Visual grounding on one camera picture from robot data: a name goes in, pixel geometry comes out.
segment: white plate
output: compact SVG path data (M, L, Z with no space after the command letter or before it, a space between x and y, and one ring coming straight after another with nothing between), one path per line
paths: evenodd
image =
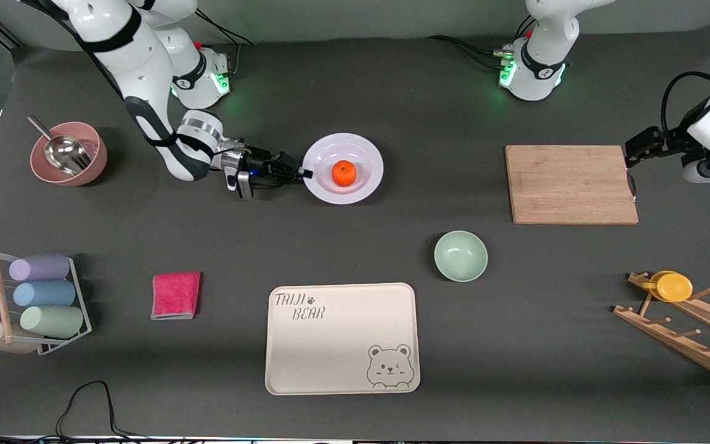
M330 171L339 160L349 160L357 168L351 186L338 186ZM383 180L383 157L373 143L356 134L338 133L316 141L303 158L303 169L313 171L304 179L309 191L325 202L347 205L366 199Z
M270 294L270 393L408 393L419 383L415 292L408 284L278 287Z

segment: folded cloth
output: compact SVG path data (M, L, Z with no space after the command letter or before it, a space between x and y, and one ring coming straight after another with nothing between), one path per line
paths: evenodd
M152 278L153 321L192 319L197 314L200 272L159 274Z

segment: tray with bear drawing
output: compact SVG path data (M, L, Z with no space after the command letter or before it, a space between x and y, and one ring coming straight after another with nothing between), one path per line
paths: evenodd
M278 287L270 294L270 393L408 393L419 383L415 292L408 284Z

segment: orange fruit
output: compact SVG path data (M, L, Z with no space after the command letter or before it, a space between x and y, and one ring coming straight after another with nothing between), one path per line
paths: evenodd
M333 182L338 186L350 186L357 179L357 169L352 162L339 160L330 171Z

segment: gray table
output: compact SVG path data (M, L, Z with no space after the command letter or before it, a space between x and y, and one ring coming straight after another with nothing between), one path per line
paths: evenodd
M84 54L15 57L0 120L0 250L73 255L95 331L50 356L0 353L0 434L50 432L76 386L105 379L121 427L150 435L710 442L710 373L609 312L639 304L625 272L675 269L710 286L710 186L683 182L676 159L651 160L634 170L636 226L515 225L504 168L506 144L622 144L657 124L674 74L710 72L710 29L583 37L560 90L535 104L443 42L245 48L215 109L226 134L298 157L339 131L374 141L383 185L345 207L304 186L244 202L220 174L180 182ZM709 91L682 82L673 118ZM175 121L181 112L173 102ZM102 182L34 178L28 113L97 127L110 149ZM432 245L454 229L489 248L470 284L432 264ZM205 272L200 314L150 321L152 276L186 270ZM268 394L274 287L393 281L417 293L417 391ZM690 328L660 305L649 315ZM108 433L101 391L79 396L65 431Z

